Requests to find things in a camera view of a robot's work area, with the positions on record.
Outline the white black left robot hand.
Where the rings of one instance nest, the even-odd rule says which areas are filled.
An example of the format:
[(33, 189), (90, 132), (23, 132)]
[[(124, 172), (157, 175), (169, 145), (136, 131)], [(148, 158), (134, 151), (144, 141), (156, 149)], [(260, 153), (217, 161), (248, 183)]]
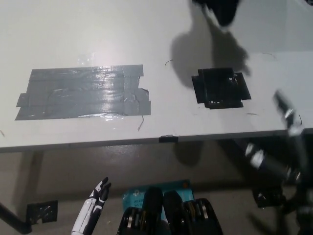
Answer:
[(108, 180), (108, 177), (105, 177), (100, 181), (85, 200), (73, 225), (72, 235), (91, 235), (93, 233), (112, 185), (108, 183)]

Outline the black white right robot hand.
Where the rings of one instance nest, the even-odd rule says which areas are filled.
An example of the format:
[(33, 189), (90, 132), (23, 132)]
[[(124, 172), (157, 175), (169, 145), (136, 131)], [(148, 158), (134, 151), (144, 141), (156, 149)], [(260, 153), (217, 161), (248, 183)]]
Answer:
[(313, 181), (312, 162), (306, 150), (302, 123), (296, 120), (296, 110), (280, 90), (275, 92), (273, 99), (285, 122), (287, 137), (294, 147), (298, 169), (284, 167), (282, 163), (251, 142), (244, 144), (245, 158), (257, 170), (266, 170), (282, 181), (310, 188)]

